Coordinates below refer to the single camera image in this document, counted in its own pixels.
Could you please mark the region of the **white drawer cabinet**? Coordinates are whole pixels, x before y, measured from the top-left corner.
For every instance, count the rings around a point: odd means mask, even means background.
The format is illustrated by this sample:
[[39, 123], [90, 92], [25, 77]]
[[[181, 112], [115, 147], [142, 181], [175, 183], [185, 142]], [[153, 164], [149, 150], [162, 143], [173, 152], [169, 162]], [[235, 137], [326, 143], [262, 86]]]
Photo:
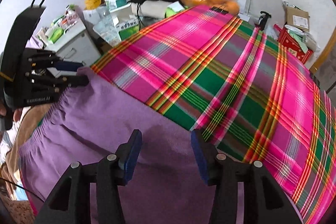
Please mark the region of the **white drawer cabinet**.
[[87, 67], [101, 56], [81, 19], [70, 27], [56, 43], [46, 46], [45, 50], [54, 51], [64, 60], [82, 63]]

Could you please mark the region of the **black binder clip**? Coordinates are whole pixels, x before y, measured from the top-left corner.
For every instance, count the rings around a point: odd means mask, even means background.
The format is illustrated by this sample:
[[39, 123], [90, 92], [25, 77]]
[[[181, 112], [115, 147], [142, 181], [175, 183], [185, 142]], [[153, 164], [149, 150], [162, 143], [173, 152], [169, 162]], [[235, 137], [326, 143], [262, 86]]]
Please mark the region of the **black binder clip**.
[[226, 11], [226, 10], [224, 10], [224, 9], [221, 9], [221, 8], [218, 8], [218, 7], [212, 7], [211, 10], [212, 10], [212, 11], [215, 11], [215, 12], [217, 12], [217, 13], [223, 14], [223, 15], [228, 14], [228, 11]]

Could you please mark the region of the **green white medicine box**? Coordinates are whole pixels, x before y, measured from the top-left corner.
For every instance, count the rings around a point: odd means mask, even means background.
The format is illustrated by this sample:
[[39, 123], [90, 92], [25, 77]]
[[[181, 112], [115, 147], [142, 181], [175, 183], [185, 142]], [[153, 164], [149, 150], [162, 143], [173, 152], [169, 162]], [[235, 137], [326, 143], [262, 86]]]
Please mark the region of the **green white medicine box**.
[[105, 0], [98, 14], [101, 19], [93, 31], [112, 47], [139, 31], [138, 18], [127, 0]]

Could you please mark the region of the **purple knit sweater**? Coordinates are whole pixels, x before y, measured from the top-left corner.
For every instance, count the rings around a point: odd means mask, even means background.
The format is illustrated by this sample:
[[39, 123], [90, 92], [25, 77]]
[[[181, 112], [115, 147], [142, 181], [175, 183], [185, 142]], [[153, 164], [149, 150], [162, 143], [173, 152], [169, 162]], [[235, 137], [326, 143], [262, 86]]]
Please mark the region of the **purple knit sweater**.
[[[132, 179], [119, 186], [125, 223], [210, 223], [215, 186], [201, 178], [191, 133], [84, 68], [89, 84], [67, 89], [19, 149], [24, 186], [41, 210], [73, 162], [92, 164], [115, 153], [133, 130], [142, 146]], [[98, 223], [96, 185], [91, 223]]]

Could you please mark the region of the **brown cardboard parcel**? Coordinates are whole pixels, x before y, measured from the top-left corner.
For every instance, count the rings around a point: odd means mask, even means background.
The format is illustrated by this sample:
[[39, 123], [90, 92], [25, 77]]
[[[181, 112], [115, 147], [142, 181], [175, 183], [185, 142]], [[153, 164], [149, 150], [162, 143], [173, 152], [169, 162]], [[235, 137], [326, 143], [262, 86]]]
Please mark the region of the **brown cardboard parcel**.
[[285, 11], [285, 23], [302, 31], [309, 32], [309, 13], [299, 9], [297, 6], [290, 5], [287, 1], [283, 1], [282, 5]]

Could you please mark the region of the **red gift box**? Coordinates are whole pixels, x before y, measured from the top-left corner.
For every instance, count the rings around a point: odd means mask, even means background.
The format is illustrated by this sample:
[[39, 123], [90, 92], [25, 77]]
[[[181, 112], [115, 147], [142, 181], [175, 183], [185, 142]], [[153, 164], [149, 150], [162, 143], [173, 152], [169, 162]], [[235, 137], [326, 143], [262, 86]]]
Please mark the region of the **red gift box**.
[[282, 29], [276, 24], [273, 27], [277, 27], [280, 31], [277, 41], [299, 61], [306, 64], [313, 54], [313, 50], [306, 42], [307, 33], [289, 24], [285, 24]]

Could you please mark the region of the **white small carton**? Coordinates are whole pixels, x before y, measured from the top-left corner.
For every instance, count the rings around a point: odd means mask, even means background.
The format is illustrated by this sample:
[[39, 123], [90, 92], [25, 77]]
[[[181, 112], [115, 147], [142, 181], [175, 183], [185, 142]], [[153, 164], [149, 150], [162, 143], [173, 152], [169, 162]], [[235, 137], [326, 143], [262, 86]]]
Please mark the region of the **white small carton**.
[[249, 16], [249, 9], [250, 9], [250, 5], [251, 5], [251, 0], [236, 0], [238, 2], [239, 5], [239, 18], [249, 22], [250, 20], [250, 16]]

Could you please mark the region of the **pink green plaid tablecloth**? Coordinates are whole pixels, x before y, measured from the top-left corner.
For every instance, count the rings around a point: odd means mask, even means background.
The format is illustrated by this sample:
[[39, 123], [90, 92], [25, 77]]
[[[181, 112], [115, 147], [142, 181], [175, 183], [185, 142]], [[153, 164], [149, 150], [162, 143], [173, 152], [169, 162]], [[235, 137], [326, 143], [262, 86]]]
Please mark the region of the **pink green plaid tablecloth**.
[[335, 107], [284, 46], [238, 17], [193, 7], [92, 69], [235, 159], [263, 162], [305, 223], [335, 201]]

